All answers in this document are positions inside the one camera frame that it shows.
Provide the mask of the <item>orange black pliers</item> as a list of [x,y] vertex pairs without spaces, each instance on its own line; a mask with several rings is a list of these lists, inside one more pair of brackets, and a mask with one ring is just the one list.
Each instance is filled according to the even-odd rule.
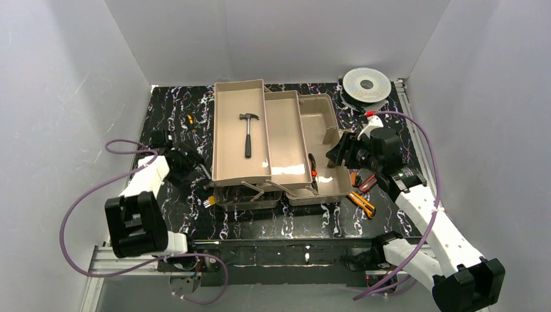
[[314,194],[318,194],[318,183],[317,183],[318,174],[317,174],[317,171],[316,171],[315,157],[312,153],[308,153],[308,159],[309,159],[310,167],[311,167],[311,177],[312,177],[311,188],[312,188]]

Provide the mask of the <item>black handled claw hammer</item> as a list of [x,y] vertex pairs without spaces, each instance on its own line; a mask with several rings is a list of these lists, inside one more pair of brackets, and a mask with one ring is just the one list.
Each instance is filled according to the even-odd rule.
[[251,149],[251,120],[259,120],[259,116],[252,113],[239,114],[240,120],[246,121],[246,140],[245,140],[245,158],[250,159],[252,155]]

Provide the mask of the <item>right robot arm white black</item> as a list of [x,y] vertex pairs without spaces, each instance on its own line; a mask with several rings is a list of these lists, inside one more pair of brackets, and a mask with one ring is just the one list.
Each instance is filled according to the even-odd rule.
[[368,169],[379,187],[423,232],[434,256],[421,252],[398,234],[379,235],[375,255],[431,291],[440,311],[478,311],[497,303],[506,270],[487,259],[459,232],[439,207],[422,173],[402,159],[400,137],[378,127],[368,133],[343,133],[326,153],[330,166]]

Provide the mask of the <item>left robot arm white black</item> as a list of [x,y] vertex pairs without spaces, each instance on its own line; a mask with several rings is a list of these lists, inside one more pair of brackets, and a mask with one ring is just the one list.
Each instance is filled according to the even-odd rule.
[[169,182],[175,187],[204,163],[190,146],[175,147],[167,130],[154,131],[144,157],[124,191],[105,203],[105,214],[114,255],[118,258],[141,255],[169,256],[188,251],[187,237],[168,230],[157,196]]

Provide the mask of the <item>beige plastic tool box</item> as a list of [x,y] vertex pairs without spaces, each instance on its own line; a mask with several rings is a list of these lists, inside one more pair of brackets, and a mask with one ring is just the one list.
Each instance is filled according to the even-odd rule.
[[[250,159],[245,158],[246,121],[252,113]],[[228,211],[269,209],[282,197],[293,206],[341,202],[351,191],[348,170],[327,165],[326,153],[341,136],[332,98],[273,92],[263,80],[214,86],[212,179],[216,204]],[[318,194],[308,153],[316,161]]]

